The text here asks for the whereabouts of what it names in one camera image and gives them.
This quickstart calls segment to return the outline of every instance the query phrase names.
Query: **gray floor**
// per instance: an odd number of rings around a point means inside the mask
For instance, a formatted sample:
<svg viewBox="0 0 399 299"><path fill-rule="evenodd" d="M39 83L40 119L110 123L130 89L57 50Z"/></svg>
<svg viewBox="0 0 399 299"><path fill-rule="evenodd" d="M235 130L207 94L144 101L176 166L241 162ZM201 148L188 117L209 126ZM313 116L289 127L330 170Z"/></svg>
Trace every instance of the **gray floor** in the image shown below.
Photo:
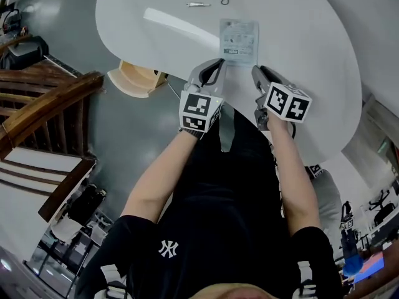
<svg viewBox="0 0 399 299"><path fill-rule="evenodd" d="M148 165L162 152L179 129L179 99L164 85L147 99L119 91L106 73L119 59L102 44L95 25L96 0L20 0L23 23L49 45L50 53L74 69L105 74L105 92L93 95L89 143L99 163L92 176L108 196L102 206L112 219L118 217L132 187ZM178 92L184 81L169 77ZM221 139L231 143L232 109L223 110Z"/></svg>

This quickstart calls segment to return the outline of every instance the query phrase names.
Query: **black chair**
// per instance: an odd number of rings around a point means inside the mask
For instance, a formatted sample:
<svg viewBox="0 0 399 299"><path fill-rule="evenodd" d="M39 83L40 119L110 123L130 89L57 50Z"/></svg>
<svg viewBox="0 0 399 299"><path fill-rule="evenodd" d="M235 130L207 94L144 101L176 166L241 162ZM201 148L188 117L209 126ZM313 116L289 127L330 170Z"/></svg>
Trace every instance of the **black chair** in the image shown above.
<svg viewBox="0 0 399 299"><path fill-rule="evenodd" d="M384 207L382 207L381 211L379 211L377 213L377 215L375 215L374 217L374 224L376 226L378 226L379 224L381 224L383 222L383 220L385 218L387 218L387 216L393 212L393 210L395 209L395 205L393 205L392 202L390 202L389 204L385 205Z"/></svg>
<svg viewBox="0 0 399 299"><path fill-rule="evenodd" d="M388 195L389 195L389 191L387 191L387 195L384 196L384 191L381 190L380 199L377 202L368 202L371 206L373 206L373 207L369 207L368 209L373 211L377 207L381 207L381 210L382 210L383 209L382 203L384 202L384 200L387 199Z"/></svg>

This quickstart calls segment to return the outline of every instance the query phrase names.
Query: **wall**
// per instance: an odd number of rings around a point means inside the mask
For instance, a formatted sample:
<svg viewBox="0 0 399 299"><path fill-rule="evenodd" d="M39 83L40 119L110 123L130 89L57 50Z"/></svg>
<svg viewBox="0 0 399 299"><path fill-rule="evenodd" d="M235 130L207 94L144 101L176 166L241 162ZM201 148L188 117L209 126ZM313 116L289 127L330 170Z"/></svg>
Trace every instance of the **wall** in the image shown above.
<svg viewBox="0 0 399 299"><path fill-rule="evenodd" d="M365 94L399 116L399 0L328 0L355 50Z"/></svg>
<svg viewBox="0 0 399 299"><path fill-rule="evenodd" d="M363 177L342 153L322 163L321 166L328 170L333 177L342 203L350 201L354 212L358 211L361 205L367 204L369 200L375 198L380 190L389 186L395 178L389 165L384 168L376 168L378 176L375 178L373 187L368 187Z"/></svg>

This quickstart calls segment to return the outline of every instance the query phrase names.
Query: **hand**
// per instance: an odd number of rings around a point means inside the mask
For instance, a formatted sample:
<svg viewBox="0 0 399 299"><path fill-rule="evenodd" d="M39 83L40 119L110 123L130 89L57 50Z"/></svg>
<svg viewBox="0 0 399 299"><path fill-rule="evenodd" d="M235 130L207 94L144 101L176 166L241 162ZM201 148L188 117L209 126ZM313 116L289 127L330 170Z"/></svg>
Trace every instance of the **hand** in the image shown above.
<svg viewBox="0 0 399 299"><path fill-rule="evenodd" d="M278 130L285 130L288 131L288 122L279 118L273 112L267 110L267 115L269 117L269 121L267 123L267 127L270 131Z"/></svg>

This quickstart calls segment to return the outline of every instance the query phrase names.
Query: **desk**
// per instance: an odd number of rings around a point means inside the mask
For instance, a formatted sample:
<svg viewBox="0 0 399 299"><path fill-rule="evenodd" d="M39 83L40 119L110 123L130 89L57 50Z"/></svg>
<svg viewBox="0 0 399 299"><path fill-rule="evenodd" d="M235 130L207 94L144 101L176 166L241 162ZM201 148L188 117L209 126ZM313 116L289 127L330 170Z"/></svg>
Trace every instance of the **desk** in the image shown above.
<svg viewBox="0 0 399 299"><path fill-rule="evenodd" d="M211 7L186 7L191 1ZM230 0L227 6L220 1L97 0L97 29L120 59L187 80L194 67L219 56L221 18L257 20L258 64L313 98L295 138L304 163L336 155L357 128L362 94L353 47L327 0ZM259 93L250 68L229 67L223 96L255 124Z"/></svg>
<svg viewBox="0 0 399 299"><path fill-rule="evenodd" d="M374 227L368 234L370 234L372 237L374 237L375 233L380 231L380 229L385 226L387 223L389 223L397 214L399 214L399 206L396 207L393 212L391 212L389 215L384 218L381 224L378 226Z"/></svg>

